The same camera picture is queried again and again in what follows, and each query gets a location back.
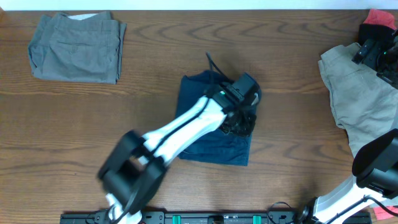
white backdrop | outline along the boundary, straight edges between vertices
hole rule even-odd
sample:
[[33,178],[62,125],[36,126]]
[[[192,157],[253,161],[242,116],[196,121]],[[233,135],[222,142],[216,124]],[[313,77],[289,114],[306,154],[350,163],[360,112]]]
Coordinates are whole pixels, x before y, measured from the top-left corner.
[[4,10],[398,9],[398,0],[0,0]]

green strip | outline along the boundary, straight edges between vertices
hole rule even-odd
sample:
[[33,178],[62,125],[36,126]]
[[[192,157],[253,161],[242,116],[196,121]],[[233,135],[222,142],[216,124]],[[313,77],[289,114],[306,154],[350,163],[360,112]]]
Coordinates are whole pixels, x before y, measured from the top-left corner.
[[181,224],[181,216],[173,215],[173,224]]
[[253,215],[253,224],[261,224],[261,216]]

navy blue cloth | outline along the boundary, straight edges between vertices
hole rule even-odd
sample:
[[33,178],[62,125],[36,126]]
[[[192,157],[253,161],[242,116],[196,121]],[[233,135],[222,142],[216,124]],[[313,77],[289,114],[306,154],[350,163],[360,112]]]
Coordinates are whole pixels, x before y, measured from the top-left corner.
[[[181,79],[176,118],[187,112],[204,95],[205,90],[209,88],[210,72],[212,71],[207,70],[199,75],[184,76]],[[212,73],[215,84],[228,81],[219,73]],[[202,136],[178,156],[180,159],[193,161],[247,166],[250,142],[251,135],[248,138],[243,138],[233,134],[224,134],[217,129]]]

red cloth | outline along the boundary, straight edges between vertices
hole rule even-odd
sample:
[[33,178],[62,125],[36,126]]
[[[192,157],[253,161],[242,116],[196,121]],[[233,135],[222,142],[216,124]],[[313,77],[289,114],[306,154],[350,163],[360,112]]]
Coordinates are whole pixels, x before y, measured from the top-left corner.
[[365,24],[374,24],[374,25],[383,25],[390,27],[391,29],[396,30],[395,26],[395,18],[389,12],[384,12],[382,10],[371,9],[369,12],[368,18],[366,18]]
[[[398,212],[398,208],[394,208],[394,206],[387,206],[387,208],[393,212]],[[373,208],[373,210],[377,220],[384,220],[393,217],[392,215],[384,211],[381,207]]]

table top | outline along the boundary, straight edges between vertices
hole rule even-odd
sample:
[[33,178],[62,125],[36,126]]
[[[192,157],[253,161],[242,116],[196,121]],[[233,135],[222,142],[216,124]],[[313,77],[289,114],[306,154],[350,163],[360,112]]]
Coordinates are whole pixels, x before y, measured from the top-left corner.
[[0,22],[0,223],[106,208],[98,169],[128,130],[173,120],[180,79],[208,68],[205,51],[229,77],[248,72],[262,88],[249,165],[176,159],[150,207],[298,208],[350,175],[317,62],[354,42],[368,11],[115,11],[127,23],[117,85],[34,78],[27,45],[42,14],[54,12],[6,12]]

